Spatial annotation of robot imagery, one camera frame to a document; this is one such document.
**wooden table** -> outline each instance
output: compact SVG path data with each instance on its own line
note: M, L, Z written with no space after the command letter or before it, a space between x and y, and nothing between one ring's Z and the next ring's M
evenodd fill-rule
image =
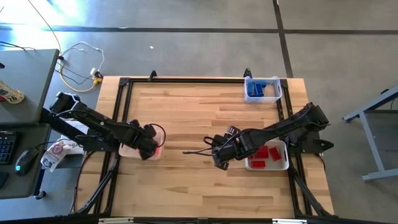
M112 117L119 79L105 77L99 93L96 110L109 117ZM291 78L288 84L296 113L308 102L304 80ZM244 168L244 161L230 162L228 171L223 171L214 167L211 157L182 154L184 150L206 148L203 137L224 134L230 125L241 129L263 128L278 122L276 103L245 103L242 84L135 83L128 120L133 118L141 124L162 125L167 132L165 150L159 161L121 159L112 216L294 216L287 171L251 172ZM102 152L96 152L87 160L78 187L78 208L98 185L103 156ZM303 164L308 187L324 208L333 213L321 160L304 154ZM102 207L108 189L104 195ZM304 211L299 190L298 198Z

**gray floor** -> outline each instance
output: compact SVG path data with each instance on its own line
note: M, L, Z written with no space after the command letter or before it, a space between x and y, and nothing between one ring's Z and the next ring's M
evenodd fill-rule
M32 1L51 25L94 27L216 27L275 29L271 0L118 0ZM398 29L394 0L279 0L286 29ZM0 22L40 25L27 4L6 5ZM233 76L250 67L257 77L286 77L278 34L181 34L56 32L62 48L86 41L104 49L104 75ZM0 31L1 40L35 48L55 48L51 32L33 27ZM310 101L331 121L322 131L335 143L325 153L326 174L335 212L344 218L398 222L398 177L365 184L361 175L376 171L359 121L341 117L398 85L398 35L286 35L294 77L304 78ZM87 75L101 54L86 49L67 55L68 66ZM89 83L79 88L89 87ZM45 105L58 91L69 91L57 73ZM99 88L81 94L95 107ZM67 214L76 169L46 172L49 197L0 201L0 220Z

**red block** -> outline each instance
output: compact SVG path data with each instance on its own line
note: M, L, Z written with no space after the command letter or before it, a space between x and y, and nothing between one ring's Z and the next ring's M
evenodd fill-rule
M251 161L251 167L255 169L261 169L266 167L265 161Z
M276 147L273 147L271 149L269 149L269 153L271 154L271 157L274 161L277 161L279 159L281 159L281 156L278 152L278 149Z
M259 148L259 150L256 152L254 155L256 159L268 159L268 147L267 146L262 146Z
M268 156L268 151L266 151L266 152L257 152L255 155L254 155L254 158L256 158L256 159L267 159L269 156Z
M257 152L267 152L268 153L268 147L267 146L261 146Z

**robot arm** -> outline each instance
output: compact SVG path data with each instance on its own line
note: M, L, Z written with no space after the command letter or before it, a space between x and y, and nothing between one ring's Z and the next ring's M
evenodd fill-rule
M214 136L211 155L215 166L226 170L231 159L241 160L256 153L265 142L279 136L293 134L304 136L310 131L320 131L329 121L319 106L308 103L291 118L273 124L264 129L239 130L234 126L228 128L224 136Z
M129 123L113 121L90 109L78 96L70 93L59 92L50 106L50 111L56 117L74 118L90 128L89 133L94 135L77 136L84 147L95 147L99 140L117 151L119 143L122 143L139 149L142 160L146 160L155 154L158 146L153 140L156 132L152 125L147 124L142 128L137 120Z

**white container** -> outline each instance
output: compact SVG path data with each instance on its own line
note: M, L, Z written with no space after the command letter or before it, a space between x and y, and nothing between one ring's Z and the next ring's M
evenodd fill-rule
M248 83L254 82L265 82L267 86L264 89L264 96L253 97L248 95ZM282 89L280 87L280 81L278 77L272 78L244 78L244 100L247 103L275 103L280 97L282 97Z
M283 141L280 140L271 140L267 141L265 146L268 147L268 150L276 147L278 149L278 152L280 154L281 159L274 161L272 159L271 154L268 152L269 157L267 159L254 159L255 161L265 161L266 162L266 167L262 169L258 168L252 168L251 165L249 164L249 159L245 158L244 159L244 165L246 166L247 170L287 170L289 168L289 160L287 159L287 149L286 149L286 144Z
M154 126L156 135L154 137L154 140L157 141L158 144L162 144L164 141L164 134L163 131L158 128L157 126ZM156 148L155 154L148 158L149 161L156 161L162 157L162 151L164 149L164 144L161 147ZM139 151L137 149L130 148L126 145L120 144L119 148L119 155L122 157L127 157L127 158L135 158L135 159L141 159L141 156L139 155Z

